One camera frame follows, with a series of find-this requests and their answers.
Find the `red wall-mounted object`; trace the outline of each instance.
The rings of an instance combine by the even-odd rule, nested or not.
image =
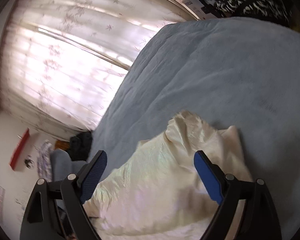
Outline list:
[[[10,160],[10,166],[14,170],[18,158],[20,156],[20,153],[22,152],[23,147],[26,145],[26,141],[30,137],[29,128],[26,130],[26,132],[23,134],[22,138],[20,139],[20,142],[17,146],[17,148],[14,150],[13,155]]]

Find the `bed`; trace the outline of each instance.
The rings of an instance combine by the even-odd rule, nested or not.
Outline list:
[[[181,110],[239,129],[246,164],[266,181],[291,239],[300,227],[300,34],[251,18],[165,26],[94,131],[88,161],[106,151],[107,177]]]

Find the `sheer curtain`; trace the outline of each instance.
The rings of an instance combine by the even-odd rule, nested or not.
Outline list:
[[[56,137],[94,129],[173,0],[18,0],[2,42],[0,105]]]

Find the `sunlight through curtain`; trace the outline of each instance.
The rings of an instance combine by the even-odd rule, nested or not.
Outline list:
[[[18,0],[2,41],[1,108],[60,138],[95,129],[148,41],[192,19],[169,0]]]

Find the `blue gripper pad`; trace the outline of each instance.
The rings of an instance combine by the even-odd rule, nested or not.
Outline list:
[[[212,167],[205,162],[198,152],[194,154],[194,166],[206,187],[210,198],[220,205],[223,201],[221,185],[214,175]]]

